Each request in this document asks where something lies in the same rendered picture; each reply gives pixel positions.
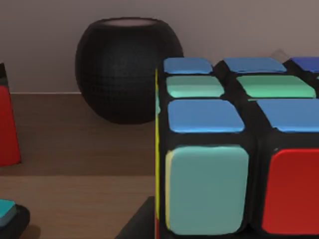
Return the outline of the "multicoloured puzzle cube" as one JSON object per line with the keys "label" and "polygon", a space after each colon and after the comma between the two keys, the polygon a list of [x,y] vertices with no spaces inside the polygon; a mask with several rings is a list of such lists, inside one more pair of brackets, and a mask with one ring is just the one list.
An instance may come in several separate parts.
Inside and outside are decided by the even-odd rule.
{"label": "multicoloured puzzle cube", "polygon": [[154,239],[319,239],[319,57],[159,64]]}

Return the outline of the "black and teal object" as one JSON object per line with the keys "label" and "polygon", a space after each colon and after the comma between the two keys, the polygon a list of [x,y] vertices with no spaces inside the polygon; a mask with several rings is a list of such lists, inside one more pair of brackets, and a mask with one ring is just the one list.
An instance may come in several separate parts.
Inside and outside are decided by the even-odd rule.
{"label": "black and teal object", "polygon": [[28,208],[0,199],[0,239],[19,239],[30,222]]}

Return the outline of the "black round speaker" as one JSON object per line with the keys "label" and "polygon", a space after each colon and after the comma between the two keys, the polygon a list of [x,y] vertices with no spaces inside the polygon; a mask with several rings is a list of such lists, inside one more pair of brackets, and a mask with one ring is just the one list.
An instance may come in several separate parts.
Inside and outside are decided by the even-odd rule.
{"label": "black round speaker", "polygon": [[75,78],[88,106],[117,124],[155,118],[156,67],[183,57],[172,27],[159,19],[115,17],[91,23],[75,54]]}

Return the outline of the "red and black block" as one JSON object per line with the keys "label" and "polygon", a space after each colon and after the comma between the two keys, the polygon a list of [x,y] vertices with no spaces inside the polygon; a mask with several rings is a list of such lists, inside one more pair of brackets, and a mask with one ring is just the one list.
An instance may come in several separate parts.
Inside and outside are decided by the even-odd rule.
{"label": "red and black block", "polygon": [[0,63],[0,168],[21,162],[12,101],[4,63]]}

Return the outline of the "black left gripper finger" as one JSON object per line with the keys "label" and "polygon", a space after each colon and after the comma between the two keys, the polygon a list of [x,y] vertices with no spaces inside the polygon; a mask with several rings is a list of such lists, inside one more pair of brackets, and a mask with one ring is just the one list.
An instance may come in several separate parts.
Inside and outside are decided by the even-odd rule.
{"label": "black left gripper finger", "polygon": [[148,197],[114,239],[155,239],[155,198]]}

